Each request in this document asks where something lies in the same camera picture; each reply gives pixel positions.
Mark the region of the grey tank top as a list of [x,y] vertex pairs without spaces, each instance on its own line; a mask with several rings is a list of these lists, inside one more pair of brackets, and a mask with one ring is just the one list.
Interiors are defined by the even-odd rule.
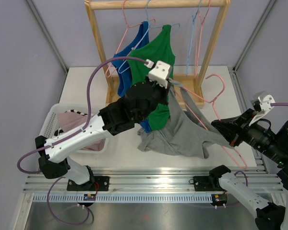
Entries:
[[141,137],[138,150],[185,157],[209,157],[208,147],[218,144],[229,147],[228,142],[214,128],[197,107],[183,85],[171,80],[168,92],[170,118],[161,130],[145,132],[138,130]]

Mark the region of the green tank top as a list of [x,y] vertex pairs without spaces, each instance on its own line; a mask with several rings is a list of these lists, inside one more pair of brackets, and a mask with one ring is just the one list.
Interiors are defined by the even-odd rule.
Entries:
[[[171,49],[170,43],[171,25],[164,25],[159,35],[142,48],[136,49],[130,53],[131,57],[141,59],[149,59],[153,62],[163,61],[173,66],[175,64],[175,56]],[[128,60],[131,73],[132,84],[145,81],[145,77],[149,72],[144,63]],[[167,105],[158,104],[157,108],[148,116],[148,124],[152,131],[162,129],[170,117],[169,107]]]

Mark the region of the pink hanger of striped top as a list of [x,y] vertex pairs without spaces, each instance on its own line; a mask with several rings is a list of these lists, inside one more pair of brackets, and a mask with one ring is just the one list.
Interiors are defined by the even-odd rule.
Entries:
[[197,33],[196,33],[196,47],[195,47],[195,61],[194,61],[194,77],[198,78],[199,73],[199,58],[200,58],[200,52],[201,52],[201,43],[202,43],[202,32],[204,23],[206,21],[207,15],[209,13],[211,7],[211,1],[209,1],[207,11],[204,15],[202,15],[201,10],[198,12],[198,19],[197,19]]

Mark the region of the blue hanger of mauve top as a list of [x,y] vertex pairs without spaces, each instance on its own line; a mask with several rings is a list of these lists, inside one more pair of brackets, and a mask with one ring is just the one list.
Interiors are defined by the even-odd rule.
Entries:
[[201,5],[202,5],[202,0],[199,0],[199,6],[197,7],[196,12],[191,15],[191,28],[189,31],[189,40],[188,40],[188,48],[187,48],[187,56],[186,56],[186,76],[188,76],[189,74],[190,55],[191,55],[191,50],[192,50],[195,22],[197,20],[197,16],[199,14]]

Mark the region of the black white striped tank top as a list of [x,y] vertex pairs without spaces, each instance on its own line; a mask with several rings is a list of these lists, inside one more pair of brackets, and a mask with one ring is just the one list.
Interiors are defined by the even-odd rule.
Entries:
[[80,112],[80,111],[77,111],[77,110],[74,110],[74,109],[67,110],[67,111],[65,111],[65,113],[76,113],[76,114],[79,114],[79,115],[82,115],[82,116],[88,115],[87,113]]

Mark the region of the mauve pink tank top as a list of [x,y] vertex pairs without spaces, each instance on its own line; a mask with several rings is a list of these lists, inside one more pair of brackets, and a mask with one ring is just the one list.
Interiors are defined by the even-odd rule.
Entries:
[[[64,132],[68,132],[71,129],[85,123],[88,115],[82,116],[76,113],[59,113],[57,114],[59,128],[55,130],[53,136],[57,137]],[[105,139],[96,141],[89,146],[82,148],[84,151],[101,151],[105,145]]]

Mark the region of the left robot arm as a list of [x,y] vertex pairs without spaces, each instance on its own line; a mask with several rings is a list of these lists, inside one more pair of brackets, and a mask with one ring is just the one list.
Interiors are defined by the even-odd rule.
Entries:
[[127,90],[116,102],[101,109],[89,121],[56,138],[36,138],[39,146],[39,168],[47,179],[65,177],[80,190],[88,191],[95,186],[93,171],[80,165],[69,156],[96,141],[110,138],[134,128],[143,122],[159,104],[168,104],[169,81],[160,85],[157,81],[139,82]]

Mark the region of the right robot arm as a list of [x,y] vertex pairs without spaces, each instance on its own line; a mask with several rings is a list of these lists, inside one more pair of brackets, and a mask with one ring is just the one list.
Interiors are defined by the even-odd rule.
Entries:
[[286,195],[285,206],[258,196],[225,165],[210,170],[208,184],[214,190],[223,189],[231,193],[252,214],[258,229],[288,230],[288,121],[274,133],[272,123],[264,118],[256,120],[256,115],[255,110],[248,109],[237,117],[214,120],[211,125],[230,146],[236,147],[244,142],[263,160],[274,162]]

